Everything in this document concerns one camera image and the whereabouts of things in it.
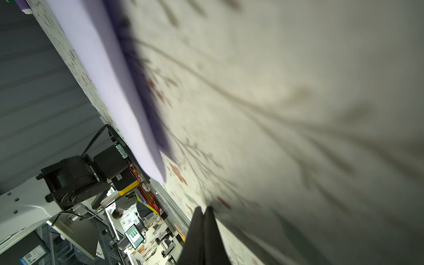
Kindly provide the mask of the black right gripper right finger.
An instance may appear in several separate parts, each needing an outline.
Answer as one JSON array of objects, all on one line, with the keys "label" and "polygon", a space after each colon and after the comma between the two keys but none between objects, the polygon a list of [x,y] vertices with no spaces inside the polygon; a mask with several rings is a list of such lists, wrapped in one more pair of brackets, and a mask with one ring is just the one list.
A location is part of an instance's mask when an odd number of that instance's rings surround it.
[{"label": "black right gripper right finger", "polygon": [[212,207],[207,207],[203,219],[204,257],[206,265],[231,265],[216,223]]}]

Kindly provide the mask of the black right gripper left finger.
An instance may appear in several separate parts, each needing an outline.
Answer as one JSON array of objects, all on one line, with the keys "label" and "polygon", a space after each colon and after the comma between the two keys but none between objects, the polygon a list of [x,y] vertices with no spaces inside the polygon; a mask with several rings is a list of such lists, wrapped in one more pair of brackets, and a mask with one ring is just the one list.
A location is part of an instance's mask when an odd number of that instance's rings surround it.
[{"label": "black right gripper left finger", "polygon": [[204,264],[204,216],[201,207],[196,207],[178,265]]}]

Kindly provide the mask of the light lavender paper sheet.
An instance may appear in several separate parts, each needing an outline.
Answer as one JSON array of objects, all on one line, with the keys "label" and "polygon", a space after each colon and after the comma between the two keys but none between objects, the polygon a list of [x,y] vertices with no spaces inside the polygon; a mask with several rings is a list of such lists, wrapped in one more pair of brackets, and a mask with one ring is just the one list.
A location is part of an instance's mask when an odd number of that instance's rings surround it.
[{"label": "light lavender paper sheet", "polygon": [[150,178],[165,183],[162,156],[103,1],[47,4],[136,161]]}]

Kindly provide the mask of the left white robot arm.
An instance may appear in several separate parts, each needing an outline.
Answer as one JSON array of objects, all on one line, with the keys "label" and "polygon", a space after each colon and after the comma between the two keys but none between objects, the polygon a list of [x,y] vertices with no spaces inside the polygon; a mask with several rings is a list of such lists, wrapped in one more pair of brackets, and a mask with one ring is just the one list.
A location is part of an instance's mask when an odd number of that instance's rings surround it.
[{"label": "left white robot arm", "polygon": [[12,190],[1,191],[1,239],[45,222],[108,189],[106,175],[87,155],[48,166]]}]

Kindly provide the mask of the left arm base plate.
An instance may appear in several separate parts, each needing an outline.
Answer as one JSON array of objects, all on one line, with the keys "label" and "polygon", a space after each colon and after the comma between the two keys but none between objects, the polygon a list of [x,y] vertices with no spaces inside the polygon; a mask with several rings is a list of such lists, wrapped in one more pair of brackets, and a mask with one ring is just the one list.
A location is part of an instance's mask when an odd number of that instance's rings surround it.
[{"label": "left arm base plate", "polygon": [[112,182],[121,196],[143,183],[149,183],[150,177],[138,164],[129,146],[109,124],[99,129],[82,154],[88,154],[89,149],[104,131],[108,133],[112,146],[93,158],[102,176]]}]

